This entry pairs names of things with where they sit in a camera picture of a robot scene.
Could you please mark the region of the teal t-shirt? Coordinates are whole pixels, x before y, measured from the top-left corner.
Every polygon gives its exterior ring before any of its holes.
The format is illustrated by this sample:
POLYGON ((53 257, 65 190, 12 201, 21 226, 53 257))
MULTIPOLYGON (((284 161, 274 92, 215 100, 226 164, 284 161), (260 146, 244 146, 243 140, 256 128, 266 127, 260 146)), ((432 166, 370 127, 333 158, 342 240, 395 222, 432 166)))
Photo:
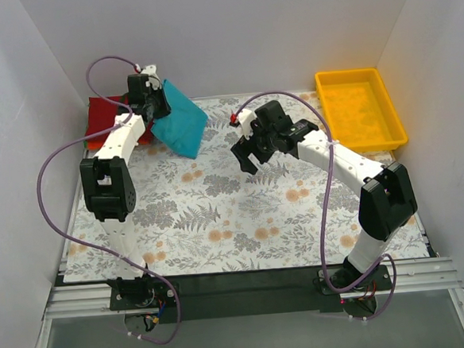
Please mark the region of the teal t-shirt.
POLYGON ((156 118, 152 134, 178 156, 195 159, 208 116, 167 79, 163 83, 163 92, 170 105, 170 114, 156 118))

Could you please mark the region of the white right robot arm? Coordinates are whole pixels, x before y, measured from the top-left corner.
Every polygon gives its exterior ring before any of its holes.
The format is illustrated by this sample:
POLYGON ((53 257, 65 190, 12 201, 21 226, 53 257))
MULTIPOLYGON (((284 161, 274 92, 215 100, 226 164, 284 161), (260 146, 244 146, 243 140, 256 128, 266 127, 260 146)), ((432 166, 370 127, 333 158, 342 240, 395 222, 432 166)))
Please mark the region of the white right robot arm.
POLYGON ((326 130, 301 119, 294 122, 276 100, 258 109, 240 110, 230 124, 241 137, 231 149, 243 172, 256 174, 250 160, 266 163, 275 152, 288 154, 338 179, 360 199, 361 234, 342 267, 324 279, 332 292, 354 289, 376 270, 391 239, 417 212, 408 170, 400 163, 384 165, 338 144, 326 130))

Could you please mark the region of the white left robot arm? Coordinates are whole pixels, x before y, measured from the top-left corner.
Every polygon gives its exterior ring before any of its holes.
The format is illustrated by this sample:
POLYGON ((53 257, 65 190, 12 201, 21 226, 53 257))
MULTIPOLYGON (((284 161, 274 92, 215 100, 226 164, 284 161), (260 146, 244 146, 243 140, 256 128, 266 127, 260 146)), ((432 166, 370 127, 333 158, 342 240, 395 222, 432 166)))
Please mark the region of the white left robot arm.
POLYGON ((162 82, 154 65, 127 78, 128 91, 119 102, 115 130, 94 157, 81 160, 79 173, 86 208, 105 230, 110 251, 126 266, 123 276, 108 280, 118 298, 137 308, 176 305, 176 290, 143 270, 146 263, 138 250, 132 213, 137 194, 128 163, 146 123, 170 114, 162 82))

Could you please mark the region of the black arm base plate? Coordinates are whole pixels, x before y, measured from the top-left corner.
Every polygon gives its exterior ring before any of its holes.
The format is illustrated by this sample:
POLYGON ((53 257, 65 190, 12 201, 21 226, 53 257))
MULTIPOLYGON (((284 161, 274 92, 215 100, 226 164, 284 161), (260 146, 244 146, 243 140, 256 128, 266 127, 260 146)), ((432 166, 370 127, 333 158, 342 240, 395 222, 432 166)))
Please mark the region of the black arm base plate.
POLYGON ((173 276, 169 281, 109 279, 109 309, 157 317, 164 324, 300 311, 339 313, 345 305, 315 266, 173 276))

